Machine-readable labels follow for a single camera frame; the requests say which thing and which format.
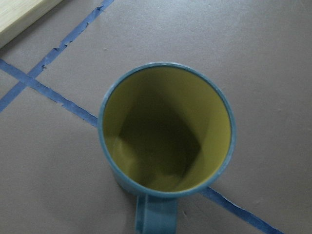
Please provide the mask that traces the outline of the teal mug yellow inside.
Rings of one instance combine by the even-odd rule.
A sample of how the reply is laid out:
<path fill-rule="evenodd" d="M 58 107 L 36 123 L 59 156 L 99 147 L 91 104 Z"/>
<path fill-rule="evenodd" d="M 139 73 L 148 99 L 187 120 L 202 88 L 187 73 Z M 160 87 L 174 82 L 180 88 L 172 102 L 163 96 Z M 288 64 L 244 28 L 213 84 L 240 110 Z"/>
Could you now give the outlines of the teal mug yellow inside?
<path fill-rule="evenodd" d="M 230 105 L 198 71 L 148 63 L 105 94 L 97 129 L 117 183 L 135 195 L 137 234 L 174 234 L 180 197 L 211 185 L 236 140 Z"/>

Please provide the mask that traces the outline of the wooden cutting board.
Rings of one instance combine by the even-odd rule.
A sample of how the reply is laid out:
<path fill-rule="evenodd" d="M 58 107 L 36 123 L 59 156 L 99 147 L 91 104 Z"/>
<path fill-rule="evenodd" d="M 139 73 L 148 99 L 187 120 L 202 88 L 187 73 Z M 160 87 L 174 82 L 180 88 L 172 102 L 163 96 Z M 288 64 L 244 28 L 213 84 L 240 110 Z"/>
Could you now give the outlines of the wooden cutting board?
<path fill-rule="evenodd" d="M 2 0 L 0 46 L 5 46 L 60 2 L 61 0 Z"/>

